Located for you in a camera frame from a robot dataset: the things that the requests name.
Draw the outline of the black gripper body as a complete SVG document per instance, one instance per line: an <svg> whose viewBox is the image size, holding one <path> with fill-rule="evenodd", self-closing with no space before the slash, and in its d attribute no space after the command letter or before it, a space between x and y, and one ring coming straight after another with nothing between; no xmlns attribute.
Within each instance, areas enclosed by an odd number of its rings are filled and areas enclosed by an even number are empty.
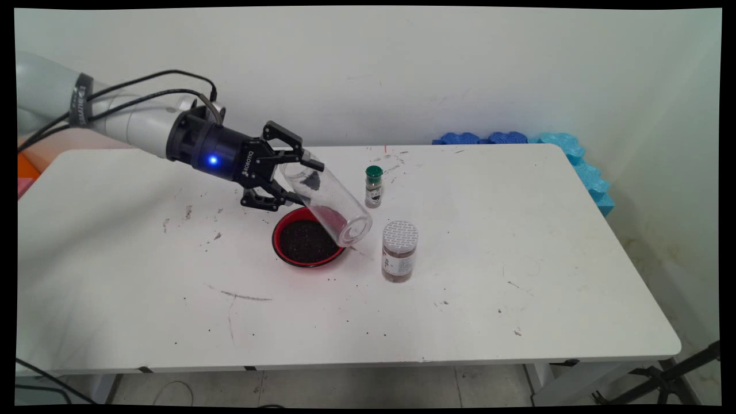
<svg viewBox="0 0 736 414"><path fill-rule="evenodd" d="M166 143L167 159L245 189L272 190L276 152L267 141L206 120L205 112L198 107L177 116Z"/></svg>

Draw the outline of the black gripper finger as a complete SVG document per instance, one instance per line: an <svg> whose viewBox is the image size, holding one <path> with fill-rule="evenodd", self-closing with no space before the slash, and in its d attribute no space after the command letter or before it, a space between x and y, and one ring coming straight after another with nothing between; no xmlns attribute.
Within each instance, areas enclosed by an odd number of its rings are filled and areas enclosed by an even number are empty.
<svg viewBox="0 0 736 414"><path fill-rule="evenodd" d="M282 205L302 205L304 202L292 191L287 191L278 182L261 178L248 178L242 181L243 195L241 205L250 209L276 212Z"/></svg>
<svg viewBox="0 0 736 414"><path fill-rule="evenodd" d="M262 138L266 141L280 140L291 148L289 151L282 151L277 155L282 163L299 163L317 172L324 172L324 163L316 160L308 150L304 149L302 138L284 128L284 126L278 125L275 121L266 123L263 127Z"/></svg>

